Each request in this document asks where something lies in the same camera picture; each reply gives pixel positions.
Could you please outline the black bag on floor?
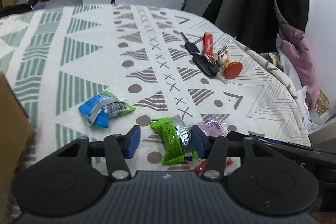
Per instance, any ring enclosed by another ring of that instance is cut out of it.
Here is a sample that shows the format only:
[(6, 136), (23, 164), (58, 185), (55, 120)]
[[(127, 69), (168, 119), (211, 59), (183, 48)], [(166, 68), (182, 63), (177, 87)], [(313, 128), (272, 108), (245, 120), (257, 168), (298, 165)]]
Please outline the black bag on floor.
[(33, 11), (33, 7), (27, 3), (14, 5), (14, 6), (7, 6), (0, 12), (0, 18), (4, 18), (9, 15), (14, 14), (24, 14), (25, 12)]

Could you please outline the brown cardboard box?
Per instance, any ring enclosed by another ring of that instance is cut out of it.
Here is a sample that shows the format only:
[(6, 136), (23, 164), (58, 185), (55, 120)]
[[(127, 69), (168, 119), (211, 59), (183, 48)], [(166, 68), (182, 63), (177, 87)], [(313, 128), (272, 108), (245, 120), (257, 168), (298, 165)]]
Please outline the brown cardboard box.
[(9, 223), (12, 183), (34, 135), (29, 116), (1, 73), (1, 223)]

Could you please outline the light green snack packet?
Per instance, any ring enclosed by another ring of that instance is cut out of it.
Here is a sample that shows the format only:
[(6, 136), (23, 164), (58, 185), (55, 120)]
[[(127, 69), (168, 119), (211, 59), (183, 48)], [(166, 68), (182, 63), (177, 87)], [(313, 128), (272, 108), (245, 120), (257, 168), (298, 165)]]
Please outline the light green snack packet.
[(152, 119), (150, 127), (163, 140), (166, 150), (162, 160), (163, 165), (182, 164), (198, 158), (191, 143), (189, 128), (180, 115)]

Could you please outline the patterned white bed blanket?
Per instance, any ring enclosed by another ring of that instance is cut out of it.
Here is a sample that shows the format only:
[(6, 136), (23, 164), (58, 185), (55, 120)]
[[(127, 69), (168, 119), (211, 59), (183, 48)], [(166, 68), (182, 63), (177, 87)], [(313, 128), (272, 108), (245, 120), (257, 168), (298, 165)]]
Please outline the patterned white bed blanket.
[[(183, 32), (217, 64), (227, 52), (243, 69), (226, 79), (205, 76)], [(151, 118), (178, 114), (186, 124), (202, 114), (228, 114), (241, 133), (309, 145), (300, 89), (279, 68), (188, 12), (130, 5), (85, 5), (37, 10), (1, 19), (1, 69), (37, 130), (29, 166), (76, 137), (101, 140), (141, 127), (141, 143), (128, 164), (136, 170), (188, 170), (163, 165), (164, 147)], [(79, 106), (107, 90), (135, 107), (89, 127)]]

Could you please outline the blue snack packet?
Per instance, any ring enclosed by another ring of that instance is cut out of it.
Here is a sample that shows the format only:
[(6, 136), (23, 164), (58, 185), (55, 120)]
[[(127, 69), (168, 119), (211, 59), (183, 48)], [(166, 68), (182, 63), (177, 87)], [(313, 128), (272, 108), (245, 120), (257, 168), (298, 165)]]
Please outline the blue snack packet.
[(89, 127), (108, 128), (110, 119), (131, 113), (135, 107), (104, 90), (86, 100), (78, 110)]

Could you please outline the black car key bunch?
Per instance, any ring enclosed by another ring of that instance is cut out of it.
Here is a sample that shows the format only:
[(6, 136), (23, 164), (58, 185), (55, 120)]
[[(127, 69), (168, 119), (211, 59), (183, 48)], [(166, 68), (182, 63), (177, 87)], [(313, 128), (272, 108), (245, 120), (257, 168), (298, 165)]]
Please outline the black car key bunch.
[(185, 42), (185, 48), (192, 56), (192, 60), (195, 65), (205, 76), (211, 79), (217, 78), (220, 72), (219, 65), (212, 61), (203, 51), (200, 52), (194, 43), (189, 42), (188, 38), (183, 32), (180, 32), (180, 34)]

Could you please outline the red round figurine keychain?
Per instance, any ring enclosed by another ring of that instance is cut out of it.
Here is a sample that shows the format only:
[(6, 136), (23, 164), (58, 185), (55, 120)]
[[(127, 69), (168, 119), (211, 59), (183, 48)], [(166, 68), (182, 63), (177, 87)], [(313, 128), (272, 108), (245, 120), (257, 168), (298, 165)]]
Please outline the red round figurine keychain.
[(243, 69), (243, 64), (239, 61), (231, 61), (227, 52), (218, 56), (217, 64), (223, 68), (223, 76), (229, 80), (238, 77)]

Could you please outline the pink purple jacket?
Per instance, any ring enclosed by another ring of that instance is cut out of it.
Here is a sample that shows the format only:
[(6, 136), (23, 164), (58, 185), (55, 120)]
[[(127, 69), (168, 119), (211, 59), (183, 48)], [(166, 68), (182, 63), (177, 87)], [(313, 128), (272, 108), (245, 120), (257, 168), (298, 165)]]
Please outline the pink purple jacket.
[(302, 86), (307, 88), (306, 104), (311, 110), (318, 101), (320, 88), (309, 39), (303, 31), (287, 23), (279, 26), (279, 35), (280, 50), (294, 66)]

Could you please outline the red white snack packet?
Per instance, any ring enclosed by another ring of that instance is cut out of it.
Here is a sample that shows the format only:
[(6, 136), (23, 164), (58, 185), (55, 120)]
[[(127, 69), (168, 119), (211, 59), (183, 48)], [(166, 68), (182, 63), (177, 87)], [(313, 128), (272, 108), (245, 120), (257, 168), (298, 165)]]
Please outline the red white snack packet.
[[(231, 166), (232, 164), (234, 163), (234, 161), (232, 160), (231, 157), (228, 157), (226, 159), (226, 163), (225, 165), (226, 166)], [(206, 168), (208, 168), (208, 166), (212, 166), (211, 163), (209, 163), (209, 160), (206, 159), (206, 160), (203, 160), (201, 163), (199, 163), (194, 169), (193, 171), (196, 172), (196, 174), (201, 174), (205, 171)]]

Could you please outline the purple snack packet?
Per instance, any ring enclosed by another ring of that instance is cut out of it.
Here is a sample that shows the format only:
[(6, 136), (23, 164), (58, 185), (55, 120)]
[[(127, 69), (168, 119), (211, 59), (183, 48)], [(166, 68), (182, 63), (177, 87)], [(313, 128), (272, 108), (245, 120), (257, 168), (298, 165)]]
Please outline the purple snack packet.
[(225, 119), (228, 114), (202, 114), (202, 122), (198, 123), (197, 126), (207, 135), (207, 136), (227, 136), (230, 132)]

